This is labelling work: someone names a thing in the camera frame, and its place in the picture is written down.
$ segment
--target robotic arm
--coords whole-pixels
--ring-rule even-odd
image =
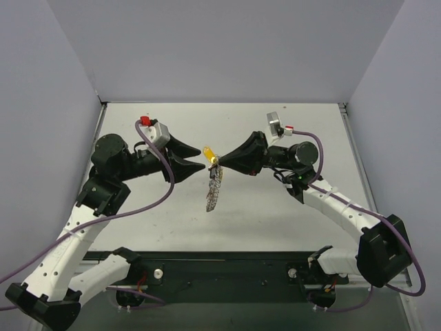
[[[358,243],[358,250],[354,251],[322,248],[310,256],[310,269],[318,276],[360,274],[380,288],[408,267],[411,257],[396,234],[375,213],[352,203],[322,178],[322,160],[318,173],[314,170],[317,147],[307,141],[289,148],[274,146],[296,132],[292,127],[283,127],[276,112],[268,114],[267,119],[269,126],[264,132],[253,132],[241,146],[221,157],[218,164],[251,176],[263,168],[272,169],[292,197],[329,217]],[[402,220],[395,215],[387,220],[409,244]]]
[[[185,160],[201,151],[175,139],[167,126],[148,117],[141,117],[141,124],[170,165],[175,183],[205,167]],[[124,181],[155,172],[162,172],[165,181],[170,181],[165,166],[155,154],[149,149],[136,150],[142,144],[137,143],[131,153],[117,134],[107,134],[96,142],[89,179],[76,198],[76,205],[59,238],[70,236],[54,247],[23,283],[11,284],[6,292],[7,298],[21,311],[51,330],[67,330],[82,305],[140,266],[139,255],[119,248],[105,261],[73,277],[85,253],[109,223],[98,220],[116,215],[129,196],[130,189]],[[86,222],[91,225],[78,232],[74,230]]]

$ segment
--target gray floor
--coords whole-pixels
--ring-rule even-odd
[[[118,312],[113,293],[93,298],[70,331],[126,330],[410,330],[398,294],[378,290],[371,303],[344,314],[313,312],[308,303],[174,304],[162,308]],[[365,289],[340,289],[336,306],[361,302]]]

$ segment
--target gray wall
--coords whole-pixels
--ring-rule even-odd
[[[101,105],[45,0],[2,1],[0,45],[3,276],[60,232]],[[9,304],[3,295],[9,282],[0,285],[0,306]],[[0,312],[1,330],[26,330],[27,322],[18,311]]]
[[[376,203],[404,219],[426,273],[416,301],[427,330],[441,324],[440,17],[439,0],[405,1],[349,102]]]
[[[104,101],[348,101],[402,0],[48,0]]]

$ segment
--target table top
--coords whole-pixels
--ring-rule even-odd
[[[109,103],[99,135],[117,133],[132,147],[140,141],[134,122],[148,115],[168,126],[178,140],[196,148],[209,146],[227,154],[277,111],[282,123],[317,134],[325,149],[322,175],[339,191],[368,206],[337,104],[282,103]],[[286,137],[278,145],[310,140]],[[205,163],[203,155],[192,161]],[[289,196],[262,170],[249,177],[224,169],[218,205],[205,211],[209,173],[200,171],[175,186],[160,206],[111,222],[90,250],[125,246],[134,251],[293,251],[325,245],[354,248],[356,243],[338,225]],[[168,190],[162,174],[127,182],[132,193],[120,212],[156,201]]]

